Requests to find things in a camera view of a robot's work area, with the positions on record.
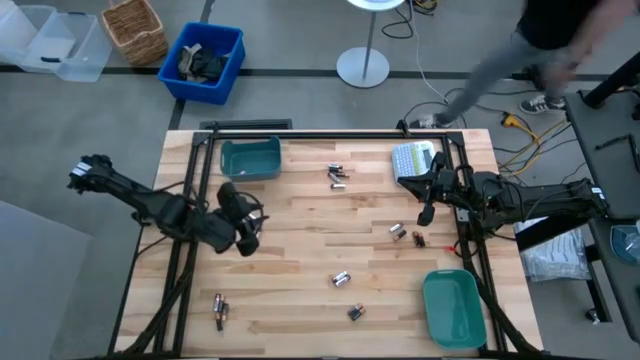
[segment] wooden tabletop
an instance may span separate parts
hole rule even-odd
[[[462,132],[474,169],[497,172],[489,133]],[[154,187],[184,179],[192,135],[192,131],[167,134]],[[415,225],[422,206],[394,181],[391,149],[405,141],[283,140],[282,174],[277,179],[236,184],[260,199],[271,218],[264,225],[260,248],[250,257],[240,256],[235,247],[217,255],[206,244],[199,246],[182,355],[475,354],[445,351],[429,336],[421,292],[425,275],[461,268],[462,262],[444,249],[457,239],[453,211],[437,205],[430,226]],[[220,175],[221,144],[215,146],[209,180],[211,208],[217,207],[215,194],[225,181]],[[442,148],[437,141],[434,145]],[[196,181],[203,157],[200,154]],[[328,163],[344,165],[351,176],[345,190],[329,188]],[[400,221],[409,234],[394,243],[389,227]],[[424,234],[428,248],[413,246],[413,230]],[[146,229],[140,247],[160,237],[157,229]],[[516,244],[493,238],[487,247],[500,305],[527,340],[542,348]],[[171,242],[165,241],[136,262],[116,350],[129,346],[157,311],[170,251]],[[342,271],[348,271],[352,280],[336,288],[330,278]],[[223,332],[216,330],[212,312],[216,293],[224,294],[230,305]],[[364,304],[367,312],[353,322],[347,311],[357,303]],[[489,348],[495,348],[484,310]],[[175,317],[174,311],[167,343],[173,339]]]

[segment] white lamp base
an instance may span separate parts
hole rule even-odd
[[[338,58],[338,75],[344,82],[358,88],[370,88],[382,84],[389,76],[389,61],[378,50],[371,49],[365,73],[366,47],[349,49]]]

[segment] black shirt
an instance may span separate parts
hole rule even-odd
[[[538,49],[565,47],[598,3],[600,0],[527,0],[518,30]]]

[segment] wicker basket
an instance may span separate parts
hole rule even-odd
[[[164,27],[146,0],[128,0],[102,12],[109,36],[131,65],[146,65],[169,50]]]

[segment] teal container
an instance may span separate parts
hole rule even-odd
[[[445,349],[471,349],[487,341],[478,288],[466,270],[436,270],[422,284],[429,332]]]
[[[234,144],[227,141],[220,152],[220,170],[231,181],[260,181],[280,175],[282,155],[280,139]]]

